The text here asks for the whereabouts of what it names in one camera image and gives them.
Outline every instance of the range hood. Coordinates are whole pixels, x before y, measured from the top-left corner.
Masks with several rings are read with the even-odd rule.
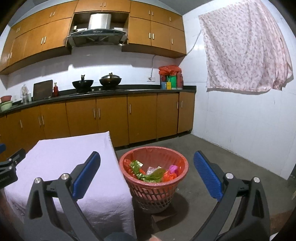
[[[126,42],[126,32],[110,29],[111,14],[92,14],[85,30],[73,32],[67,37],[72,47],[92,45],[118,45]]]

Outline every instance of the pink curtain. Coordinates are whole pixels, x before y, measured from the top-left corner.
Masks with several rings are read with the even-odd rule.
[[[292,76],[283,34],[260,0],[199,16],[207,55],[207,88],[280,90]]]

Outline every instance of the red plastic basket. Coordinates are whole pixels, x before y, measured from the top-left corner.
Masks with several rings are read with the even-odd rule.
[[[180,173],[174,180],[164,183],[148,183],[130,176],[123,167],[124,159],[138,160],[143,163],[142,169],[161,166],[166,170],[170,165],[180,166]],[[146,213],[159,213],[165,210],[175,193],[179,182],[188,172],[188,161],[179,152],[158,146],[140,147],[125,153],[119,160],[120,169],[141,209]]]

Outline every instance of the basket rim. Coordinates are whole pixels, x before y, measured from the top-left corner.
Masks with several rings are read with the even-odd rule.
[[[141,181],[139,179],[136,179],[136,178],[130,176],[123,167],[123,161],[125,159],[125,156],[127,156],[128,154],[134,152],[135,150],[146,149],[146,148],[165,149],[165,150],[169,150],[169,151],[172,151],[172,152],[176,153],[178,156],[183,158],[183,160],[185,161],[184,171],[177,178],[175,178],[175,179],[173,179],[171,181],[168,181],[168,182],[164,182],[164,183],[148,183],[148,182],[144,182],[144,181]],[[160,147],[160,146],[144,146],[144,147],[138,147],[138,148],[132,149],[132,150],[126,152],[125,154],[123,154],[121,156],[121,158],[119,159],[119,167],[120,167],[120,170],[121,170],[124,178],[128,182],[130,182],[132,184],[135,184],[137,186],[143,187],[143,188],[154,188],[155,189],[155,188],[163,188],[163,187],[167,187],[167,186],[172,186],[174,184],[179,183],[187,175],[187,172],[188,172],[188,169],[189,169],[189,164],[188,164],[187,159],[181,153],[179,153],[179,152],[177,152],[177,151],[175,151],[173,149],[166,148],[166,147]]]

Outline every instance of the white tablecloth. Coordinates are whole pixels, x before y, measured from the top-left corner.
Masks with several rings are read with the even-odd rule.
[[[17,166],[18,181],[5,187],[5,195],[13,211],[24,222],[29,193],[36,177],[44,181],[71,173],[97,151],[101,166],[83,199],[80,209],[95,231],[102,237],[112,232],[125,232],[136,238],[132,197],[111,143],[109,132],[86,136],[39,141]],[[65,229],[70,229],[57,198],[54,204]]]

